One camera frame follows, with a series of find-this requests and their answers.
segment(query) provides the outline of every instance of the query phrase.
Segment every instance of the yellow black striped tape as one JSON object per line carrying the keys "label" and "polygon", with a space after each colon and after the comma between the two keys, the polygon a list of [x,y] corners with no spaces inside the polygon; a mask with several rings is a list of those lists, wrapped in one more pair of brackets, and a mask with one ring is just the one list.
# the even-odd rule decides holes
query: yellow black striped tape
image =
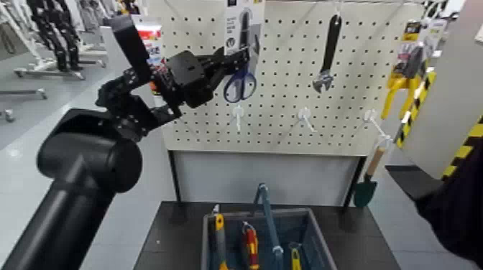
{"label": "yellow black striped tape", "polygon": [[409,108],[410,116],[408,118],[408,121],[406,123],[403,123],[400,127],[400,130],[398,132],[397,139],[396,139],[397,147],[399,148],[403,147],[404,140],[408,137],[409,132],[411,131],[411,125],[418,117],[419,110],[423,105],[424,101],[426,100],[426,97],[428,96],[428,91],[433,85],[435,79],[436,79],[436,72],[434,71],[429,72],[428,76],[426,76],[426,80],[424,82],[424,86],[423,86],[423,89],[421,90],[421,93],[419,94],[418,98],[414,100],[414,103]]}
{"label": "yellow black striped tape", "polygon": [[464,141],[464,144],[458,149],[454,155],[451,164],[444,170],[443,177],[441,180],[446,181],[453,175],[453,173],[464,163],[464,160],[472,152],[474,145],[478,140],[483,138],[483,116],[479,118],[476,125],[473,126],[471,131],[468,133],[468,137]]}

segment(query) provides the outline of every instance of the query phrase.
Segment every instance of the screwdriver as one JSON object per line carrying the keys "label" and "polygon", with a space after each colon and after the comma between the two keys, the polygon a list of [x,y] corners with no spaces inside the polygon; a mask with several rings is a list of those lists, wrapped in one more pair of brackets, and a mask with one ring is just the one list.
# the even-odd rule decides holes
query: screwdriver
{"label": "screwdriver", "polygon": [[226,265],[225,220],[222,214],[215,214],[216,247],[220,260],[219,270],[228,270]]}
{"label": "screwdriver", "polygon": [[257,231],[248,222],[243,222],[243,234],[247,243],[248,250],[248,264],[250,270],[260,269],[258,262],[258,238]]}

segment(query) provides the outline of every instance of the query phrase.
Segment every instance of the red screwdriver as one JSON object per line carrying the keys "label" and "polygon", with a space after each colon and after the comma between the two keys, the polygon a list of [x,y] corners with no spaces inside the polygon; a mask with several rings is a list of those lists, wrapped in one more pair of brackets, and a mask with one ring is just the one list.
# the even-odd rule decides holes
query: red screwdriver
{"label": "red screwdriver", "polygon": [[247,242],[248,262],[250,270],[260,269],[258,262],[258,238],[257,231],[248,222],[243,222],[243,234]]}

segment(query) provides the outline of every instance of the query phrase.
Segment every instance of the black robotic arm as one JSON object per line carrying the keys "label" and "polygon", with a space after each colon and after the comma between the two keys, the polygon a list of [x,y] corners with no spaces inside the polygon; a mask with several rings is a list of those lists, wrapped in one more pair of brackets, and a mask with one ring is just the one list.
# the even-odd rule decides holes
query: black robotic arm
{"label": "black robotic arm", "polygon": [[[118,192],[139,179],[143,136],[181,117],[184,103],[196,108],[213,98],[225,75],[249,61],[248,50],[224,56],[181,52],[160,70],[125,15],[111,20],[114,34],[132,68],[104,84],[96,105],[104,112],[68,111],[46,138],[37,156],[41,173],[52,184],[25,228],[3,270],[79,269],[108,207]],[[166,105],[148,108],[131,91],[150,83]]]}

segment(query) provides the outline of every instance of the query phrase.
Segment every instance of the blue scissors handle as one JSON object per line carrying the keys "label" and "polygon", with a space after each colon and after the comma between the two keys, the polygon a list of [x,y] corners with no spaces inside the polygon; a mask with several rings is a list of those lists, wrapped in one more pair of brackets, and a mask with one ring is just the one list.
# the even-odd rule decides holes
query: blue scissors handle
{"label": "blue scissors handle", "polygon": [[[245,96],[245,83],[246,81],[252,82],[253,90],[249,93],[248,96]],[[229,89],[235,87],[234,98],[229,98],[230,92]],[[249,98],[255,92],[257,88],[257,79],[253,76],[253,74],[248,72],[248,65],[238,70],[233,76],[228,80],[224,87],[224,96],[225,100],[229,103],[237,103],[239,101],[244,101],[245,99]]]}

